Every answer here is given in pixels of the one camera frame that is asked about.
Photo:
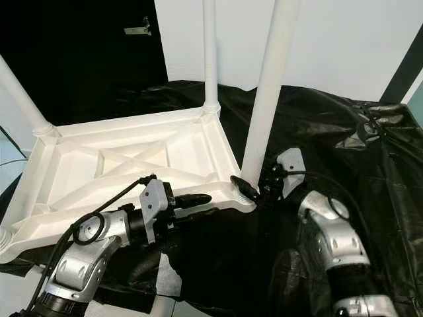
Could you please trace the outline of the dark grey frame post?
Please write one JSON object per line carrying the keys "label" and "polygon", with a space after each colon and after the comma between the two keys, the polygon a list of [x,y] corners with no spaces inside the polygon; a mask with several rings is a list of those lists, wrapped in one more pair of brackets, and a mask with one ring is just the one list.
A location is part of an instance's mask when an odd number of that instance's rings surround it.
{"label": "dark grey frame post", "polygon": [[400,103],[423,69],[423,40],[415,40],[394,72],[380,102]]}

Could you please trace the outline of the white plastic table top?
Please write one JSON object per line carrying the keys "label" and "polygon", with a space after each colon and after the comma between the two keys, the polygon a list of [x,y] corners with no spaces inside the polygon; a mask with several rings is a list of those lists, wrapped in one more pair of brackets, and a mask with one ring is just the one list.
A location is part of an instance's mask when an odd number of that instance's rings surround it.
{"label": "white plastic table top", "polygon": [[256,207],[233,186],[241,174],[218,118],[200,108],[59,126],[36,140],[3,217],[0,262],[55,244],[79,217],[154,174],[175,195],[209,207]]}

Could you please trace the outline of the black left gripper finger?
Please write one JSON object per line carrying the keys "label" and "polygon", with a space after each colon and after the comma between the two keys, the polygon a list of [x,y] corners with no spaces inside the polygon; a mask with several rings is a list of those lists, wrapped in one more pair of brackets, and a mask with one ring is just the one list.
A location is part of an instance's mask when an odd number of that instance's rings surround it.
{"label": "black left gripper finger", "polygon": [[187,209],[205,205],[211,201],[212,196],[209,194],[181,194],[173,198],[173,208]]}

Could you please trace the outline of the black door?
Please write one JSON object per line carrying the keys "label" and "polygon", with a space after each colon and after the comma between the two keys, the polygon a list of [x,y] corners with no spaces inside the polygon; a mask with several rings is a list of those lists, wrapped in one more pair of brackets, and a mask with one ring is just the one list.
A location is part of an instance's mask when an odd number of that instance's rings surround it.
{"label": "black door", "polygon": [[[0,0],[1,50],[54,125],[145,114],[167,81],[154,0]],[[152,36],[125,34],[149,17]]]}

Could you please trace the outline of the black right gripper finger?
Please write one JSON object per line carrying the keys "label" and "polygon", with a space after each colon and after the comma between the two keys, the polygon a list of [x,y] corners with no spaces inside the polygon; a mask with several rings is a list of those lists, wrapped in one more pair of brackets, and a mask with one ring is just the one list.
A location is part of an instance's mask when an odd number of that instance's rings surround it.
{"label": "black right gripper finger", "polygon": [[259,191],[257,188],[254,188],[250,182],[235,175],[230,176],[230,181],[236,190],[242,194],[242,196],[245,196],[245,198],[250,201],[258,201],[258,199],[260,199]]}

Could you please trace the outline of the black table cloth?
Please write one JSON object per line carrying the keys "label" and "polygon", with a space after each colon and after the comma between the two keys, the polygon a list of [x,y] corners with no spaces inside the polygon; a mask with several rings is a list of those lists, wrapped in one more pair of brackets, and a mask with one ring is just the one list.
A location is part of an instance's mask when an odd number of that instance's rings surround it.
{"label": "black table cloth", "polygon": [[[423,317],[423,129],[400,104],[283,87],[269,151],[302,148],[315,181],[356,200],[354,226],[400,317]],[[211,317],[329,317],[329,287],[304,227],[280,209],[227,209],[184,242],[185,304]]]}

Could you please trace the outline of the white table pedestal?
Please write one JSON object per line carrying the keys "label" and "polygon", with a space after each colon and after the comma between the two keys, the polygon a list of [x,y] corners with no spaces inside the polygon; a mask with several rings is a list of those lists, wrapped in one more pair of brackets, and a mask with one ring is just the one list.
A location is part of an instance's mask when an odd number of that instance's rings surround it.
{"label": "white table pedestal", "polygon": [[166,296],[156,296],[152,302],[149,317],[173,317],[173,310],[177,302]]}

